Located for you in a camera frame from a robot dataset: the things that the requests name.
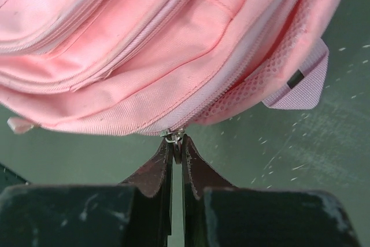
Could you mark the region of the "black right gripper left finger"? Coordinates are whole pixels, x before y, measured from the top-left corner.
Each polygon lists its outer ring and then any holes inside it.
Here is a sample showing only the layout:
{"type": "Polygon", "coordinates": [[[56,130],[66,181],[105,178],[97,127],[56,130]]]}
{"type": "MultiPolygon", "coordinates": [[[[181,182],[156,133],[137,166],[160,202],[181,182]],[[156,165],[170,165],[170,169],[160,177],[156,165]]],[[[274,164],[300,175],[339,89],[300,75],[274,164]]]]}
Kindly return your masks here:
{"type": "Polygon", "coordinates": [[[17,185],[1,193],[2,246],[167,246],[173,147],[119,184],[17,185]]]}

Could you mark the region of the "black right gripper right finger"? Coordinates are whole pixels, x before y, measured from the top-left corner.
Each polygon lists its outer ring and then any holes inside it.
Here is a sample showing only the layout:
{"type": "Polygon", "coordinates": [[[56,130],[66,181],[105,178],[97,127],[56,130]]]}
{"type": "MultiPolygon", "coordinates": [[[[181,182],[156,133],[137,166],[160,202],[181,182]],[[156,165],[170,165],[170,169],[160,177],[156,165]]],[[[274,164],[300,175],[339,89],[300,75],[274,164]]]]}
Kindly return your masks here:
{"type": "Polygon", "coordinates": [[[234,186],[182,143],[185,246],[359,246],[332,194],[234,186]]]}

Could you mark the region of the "pink student backpack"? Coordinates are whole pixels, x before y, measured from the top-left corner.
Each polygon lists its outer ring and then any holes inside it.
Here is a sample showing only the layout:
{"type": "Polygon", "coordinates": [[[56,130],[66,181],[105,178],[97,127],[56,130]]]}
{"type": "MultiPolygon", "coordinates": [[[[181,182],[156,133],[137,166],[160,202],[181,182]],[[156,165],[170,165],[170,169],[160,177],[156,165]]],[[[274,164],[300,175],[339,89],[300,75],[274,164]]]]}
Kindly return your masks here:
{"type": "Polygon", "coordinates": [[[263,103],[320,99],[341,0],[1,0],[16,133],[178,137],[263,103]]]}

